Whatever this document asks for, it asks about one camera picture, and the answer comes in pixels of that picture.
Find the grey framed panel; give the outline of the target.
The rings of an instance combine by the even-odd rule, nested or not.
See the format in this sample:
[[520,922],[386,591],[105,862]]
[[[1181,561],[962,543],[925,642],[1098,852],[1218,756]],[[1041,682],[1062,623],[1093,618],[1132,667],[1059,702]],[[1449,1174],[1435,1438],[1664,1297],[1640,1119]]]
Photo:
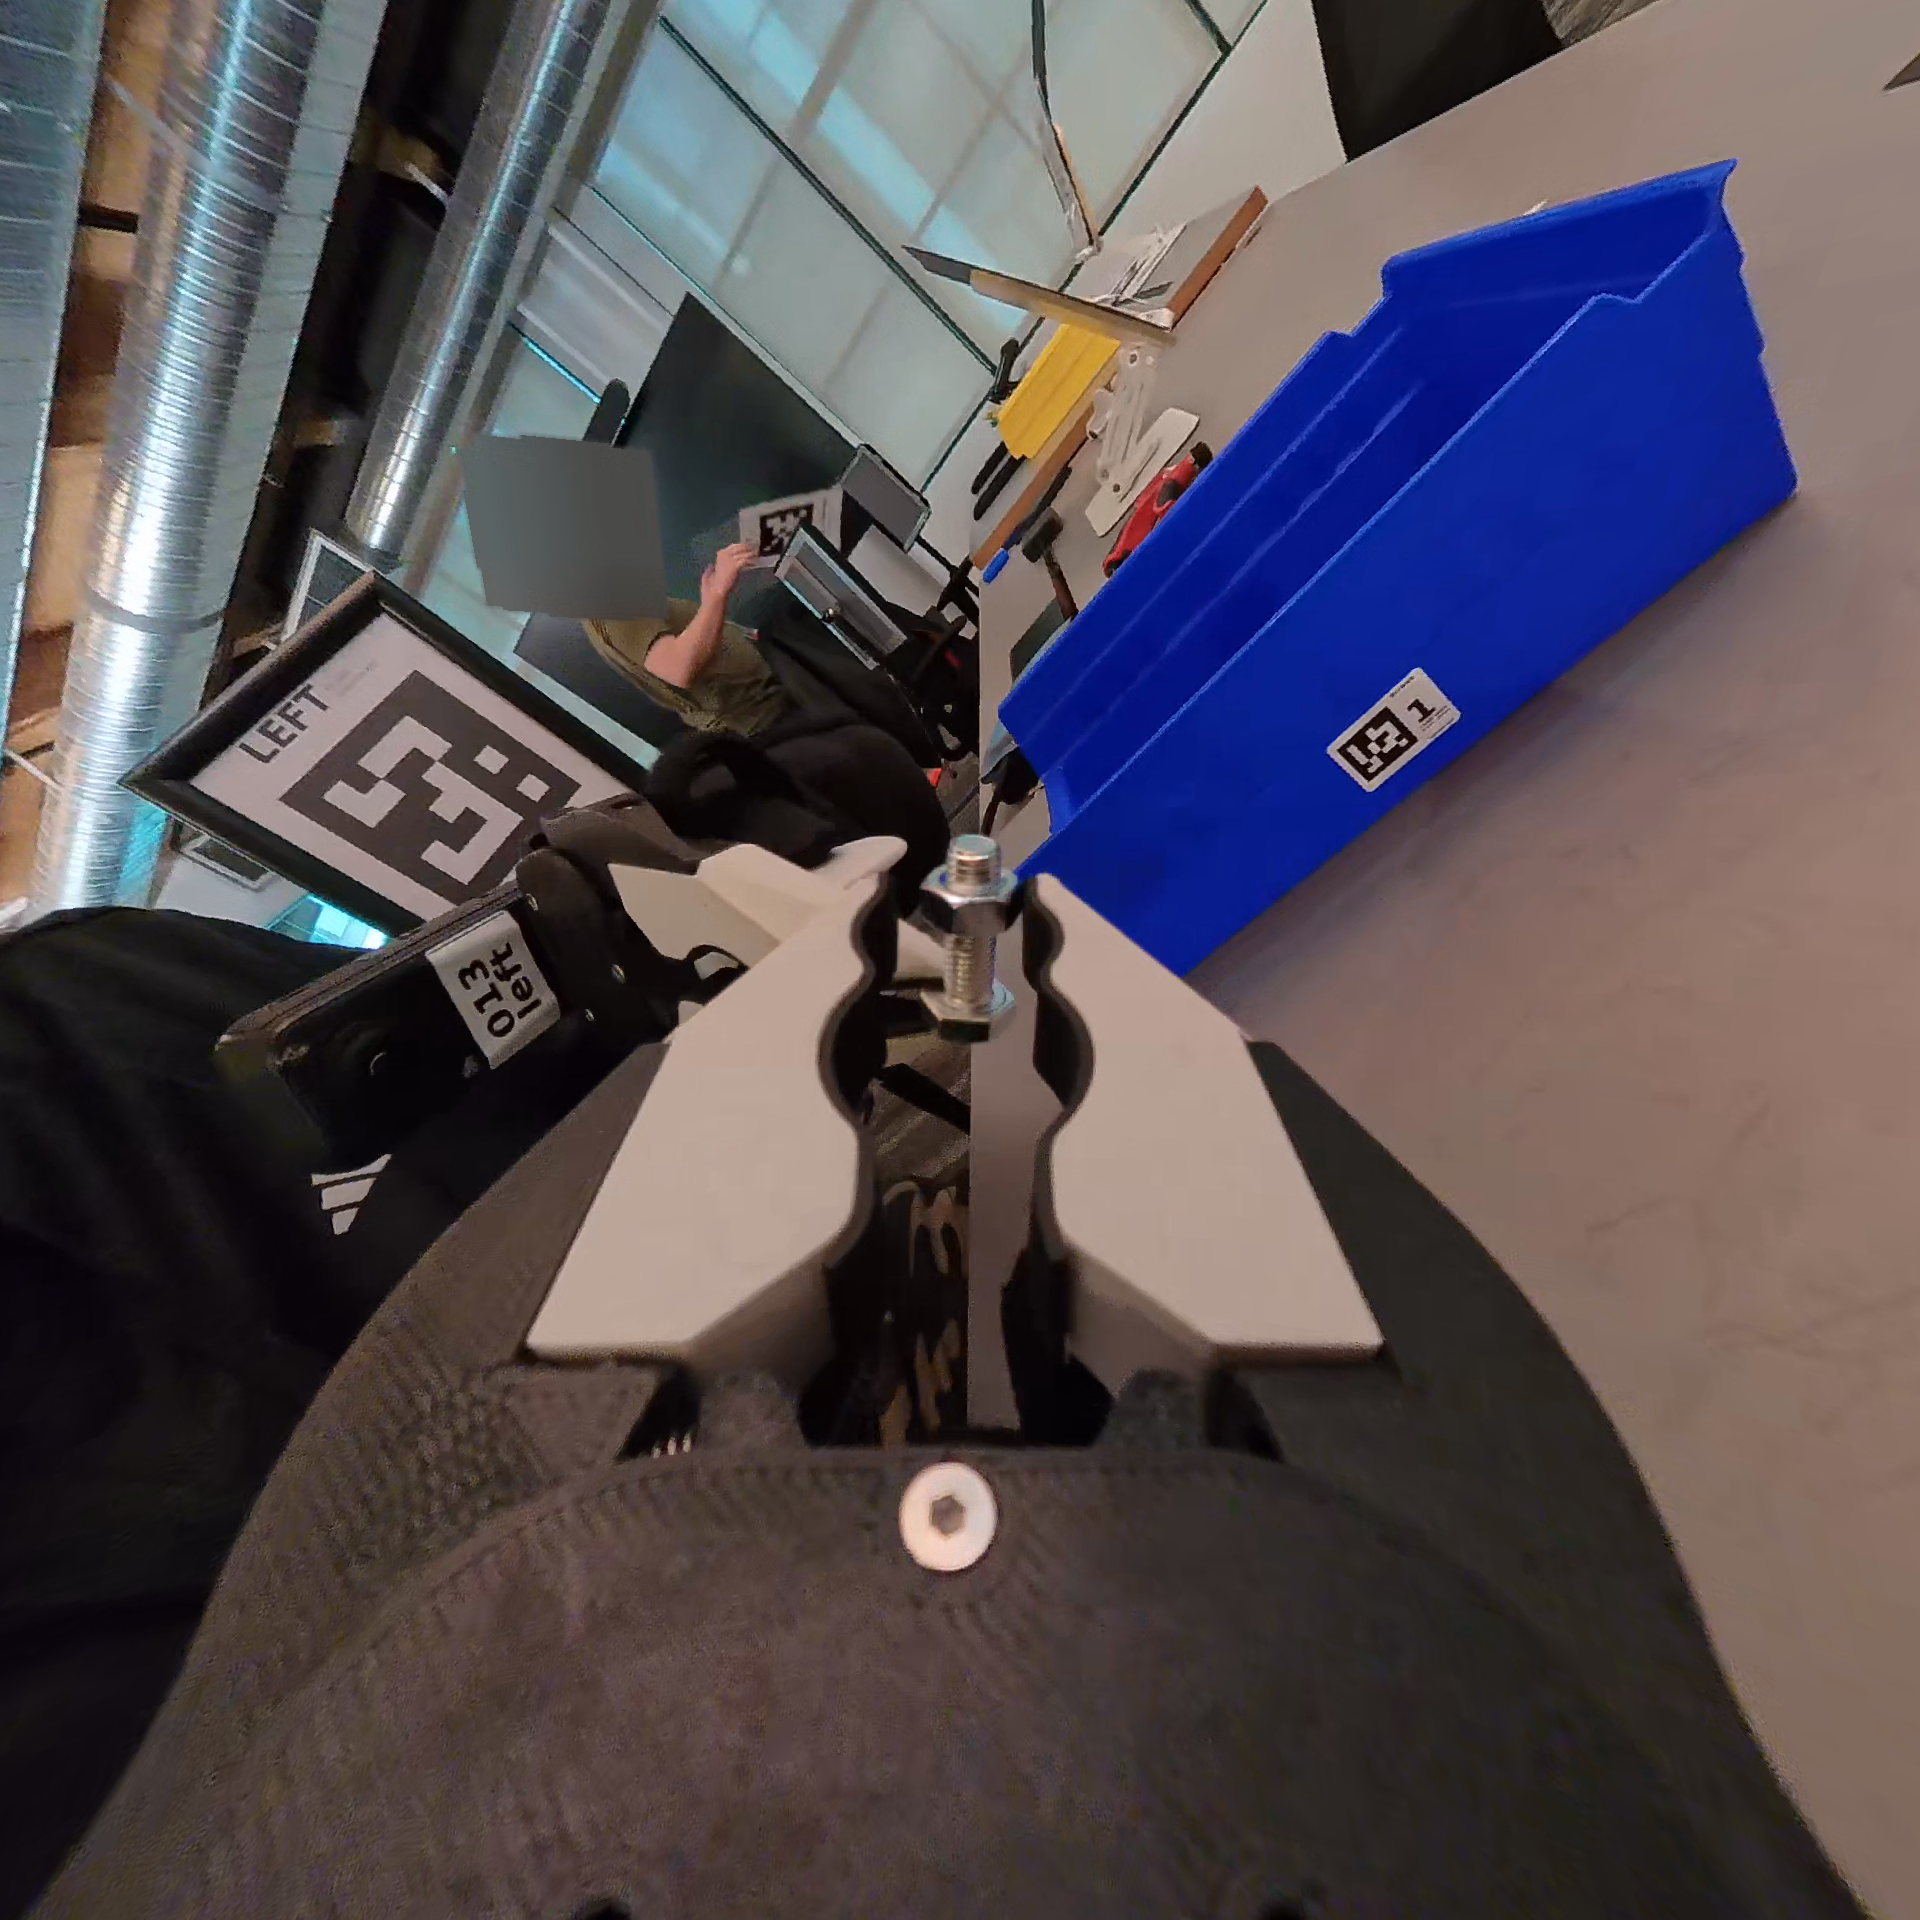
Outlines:
[[905,648],[889,606],[814,526],[803,524],[786,537],[774,579],[865,666],[880,667]]

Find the white coded sign on easel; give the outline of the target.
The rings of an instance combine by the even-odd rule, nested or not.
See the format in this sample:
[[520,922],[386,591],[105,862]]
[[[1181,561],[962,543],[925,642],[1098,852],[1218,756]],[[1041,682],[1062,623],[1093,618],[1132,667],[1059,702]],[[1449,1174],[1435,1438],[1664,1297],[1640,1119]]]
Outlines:
[[124,788],[385,932],[510,881],[645,764],[369,575],[124,776]]

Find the red and black tool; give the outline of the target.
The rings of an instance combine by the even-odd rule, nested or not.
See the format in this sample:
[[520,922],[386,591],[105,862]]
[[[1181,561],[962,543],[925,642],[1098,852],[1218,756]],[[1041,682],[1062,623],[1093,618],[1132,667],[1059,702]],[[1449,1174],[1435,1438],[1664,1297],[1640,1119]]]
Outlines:
[[1179,459],[1163,467],[1149,488],[1142,488],[1102,563],[1102,576],[1107,582],[1162,526],[1172,505],[1189,491],[1194,480],[1212,464],[1212,459],[1212,448],[1198,439],[1181,454]]

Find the blue plastic bin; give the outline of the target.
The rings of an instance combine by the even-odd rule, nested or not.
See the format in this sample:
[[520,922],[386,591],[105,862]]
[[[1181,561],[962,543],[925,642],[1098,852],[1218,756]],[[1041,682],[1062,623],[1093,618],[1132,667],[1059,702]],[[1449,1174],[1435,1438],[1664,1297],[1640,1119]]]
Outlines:
[[1022,873],[1186,975],[1776,513],[1736,167],[1386,262],[1004,697]]

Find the wooden background desk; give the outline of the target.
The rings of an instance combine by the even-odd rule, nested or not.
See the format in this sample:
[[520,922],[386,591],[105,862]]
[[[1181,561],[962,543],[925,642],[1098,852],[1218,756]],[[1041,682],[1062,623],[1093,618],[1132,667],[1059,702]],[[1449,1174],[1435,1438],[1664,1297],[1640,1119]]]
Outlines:
[[[1123,264],[1142,262],[1139,272],[1121,279],[1118,299],[1139,299],[1145,304],[1147,290],[1165,286],[1168,295],[1179,292],[1192,299],[1189,311],[1198,297],[1221,275],[1230,256],[1260,226],[1264,218],[1264,192],[1251,188],[1237,202],[1222,203],[1204,216],[1179,224],[1170,238],[1157,238],[1153,247],[1132,247],[1121,254]],[[1032,459],[1016,459],[1006,450],[1006,488],[993,491],[980,490],[978,532],[972,546],[972,561],[980,572],[990,572],[997,556],[1013,544],[1019,544],[1025,526],[1059,497],[1059,482],[1067,476],[1074,459],[1085,447],[1094,448],[1094,488],[1098,488],[1098,443],[1091,434],[1091,394],[1076,414],[1038,450]]]

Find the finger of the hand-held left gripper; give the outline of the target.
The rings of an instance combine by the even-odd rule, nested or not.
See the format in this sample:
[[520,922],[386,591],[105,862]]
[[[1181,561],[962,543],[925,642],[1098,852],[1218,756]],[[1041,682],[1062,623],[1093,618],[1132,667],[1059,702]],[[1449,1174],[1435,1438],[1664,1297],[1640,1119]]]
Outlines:
[[660,958],[682,963],[714,948],[755,968],[846,891],[889,881],[905,852],[902,840],[874,835],[832,849],[816,868],[734,846],[686,873],[613,859],[608,875],[629,922]]

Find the white stand with tilted board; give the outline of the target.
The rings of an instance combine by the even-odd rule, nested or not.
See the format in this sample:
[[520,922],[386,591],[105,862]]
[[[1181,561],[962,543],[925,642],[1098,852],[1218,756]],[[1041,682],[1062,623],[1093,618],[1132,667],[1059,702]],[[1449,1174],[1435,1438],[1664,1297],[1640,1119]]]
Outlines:
[[1091,434],[1094,439],[1094,491],[1088,500],[1088,526],[1107,537],[1121,529],[1147,480],[1186,443],[1195,416],[1165,409],[1149,422],[1157,363],[1192,306],[1186,295],[1168,295],[1165,286],[1139,299],[1085,299],[1051,290],[1038,282],[978,267],[965,258],[905,247],[924,272],[962,282],[969,290],[1066,327],[1091,330],[1118,346],[1110,382],[1091,400]]

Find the small yellow bin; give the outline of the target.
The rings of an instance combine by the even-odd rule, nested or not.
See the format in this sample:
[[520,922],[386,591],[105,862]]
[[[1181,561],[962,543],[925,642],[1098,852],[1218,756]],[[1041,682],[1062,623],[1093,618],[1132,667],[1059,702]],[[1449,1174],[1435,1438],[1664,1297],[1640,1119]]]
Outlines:
[[1114,372],[1121,343],[1088,327],[1060,324],[1004,400],[993,404],[1000,441],[1025,463],[1076,414]]

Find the silver ceiling duct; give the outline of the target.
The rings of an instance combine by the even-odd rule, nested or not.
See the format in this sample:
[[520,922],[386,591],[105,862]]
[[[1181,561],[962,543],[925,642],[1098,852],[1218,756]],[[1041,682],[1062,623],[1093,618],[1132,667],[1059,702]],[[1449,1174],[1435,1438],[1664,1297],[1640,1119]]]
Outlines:
[[67,655],[40,910],[141,905],[132,771],[202,706],[386,7],[172,6],[104,480]]
[[658,2],[520,2],[452,177],[422,286],[342,514],[340,543],[395,575],[579,175],[593,118]]

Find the large black wall screen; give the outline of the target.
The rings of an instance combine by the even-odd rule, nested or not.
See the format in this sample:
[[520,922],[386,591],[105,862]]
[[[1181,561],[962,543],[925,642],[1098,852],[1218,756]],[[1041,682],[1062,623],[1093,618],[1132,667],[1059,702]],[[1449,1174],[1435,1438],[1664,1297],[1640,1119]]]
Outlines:
[[[682,304],[632,386],[625,447],[654,459],[662,576],[678,600],[696,598],[746,511],[830,490],[858,454],[700,299]],[[649,748],[682,732],[676,716],[593,650],[576,620],[529,615],[514,655]]]

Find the person's left hand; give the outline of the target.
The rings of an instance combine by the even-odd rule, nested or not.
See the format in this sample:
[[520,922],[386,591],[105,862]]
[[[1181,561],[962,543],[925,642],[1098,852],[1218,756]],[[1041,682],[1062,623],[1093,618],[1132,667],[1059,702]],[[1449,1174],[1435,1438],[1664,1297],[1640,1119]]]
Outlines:
[[865,723],[686,734],[660,752],[641,794],[689,844],[757,846],[809,871],[834,849],[892,836],[902,844],[892,875],[899,899],[912,899],[949,852],[925,772]]

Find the black mesh office chair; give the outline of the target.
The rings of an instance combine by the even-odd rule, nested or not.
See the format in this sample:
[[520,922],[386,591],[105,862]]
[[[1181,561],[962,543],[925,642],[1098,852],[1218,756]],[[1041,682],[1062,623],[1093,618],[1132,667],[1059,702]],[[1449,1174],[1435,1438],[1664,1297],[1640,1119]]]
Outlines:
[[1313,2],[1346,160],[1555,58],[1540,2]]

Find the small coded sign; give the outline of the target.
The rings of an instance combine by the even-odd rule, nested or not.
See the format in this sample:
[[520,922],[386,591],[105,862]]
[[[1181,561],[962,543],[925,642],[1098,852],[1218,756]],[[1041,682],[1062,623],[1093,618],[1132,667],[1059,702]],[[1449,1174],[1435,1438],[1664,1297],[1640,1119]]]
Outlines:
[[750,504],[737,514],[739,540],[752,548],[752,570],[774,570],[793,540],[811,532],[830,552],[843,536],[843,490],[819,488]]

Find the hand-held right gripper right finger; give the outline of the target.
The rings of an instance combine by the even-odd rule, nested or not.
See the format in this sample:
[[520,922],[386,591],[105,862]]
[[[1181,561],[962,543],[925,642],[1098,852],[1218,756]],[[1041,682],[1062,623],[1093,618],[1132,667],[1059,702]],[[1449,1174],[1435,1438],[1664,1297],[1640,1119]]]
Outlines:
[[1366,1366],[1386,1335],[1234,1019],[1059,879],[1025,887],[1035,1151],[1000,1326],[1027,1443],[1088,1443],[1139,1376]]

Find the silver bolt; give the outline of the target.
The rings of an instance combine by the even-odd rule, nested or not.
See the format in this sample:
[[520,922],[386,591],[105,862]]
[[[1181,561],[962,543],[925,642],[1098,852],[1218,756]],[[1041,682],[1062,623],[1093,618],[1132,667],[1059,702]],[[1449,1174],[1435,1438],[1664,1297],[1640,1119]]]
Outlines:
[[[1000,873],[1016,875],[1004,864],[1000,842],[982,832],[953,836],[944,864],[929,875],[938,871],[949,871],[961,886],[978,886]],[[1016,1009],[1016,996],[1000,982],[997,968],[997,946],[1004,932],[986,940],[955,940],[924,927],[922,931],[938,942],[944,955],[942,985],[922,995],[934,1032],[947,1042],[969,1048],[993,1041]]]

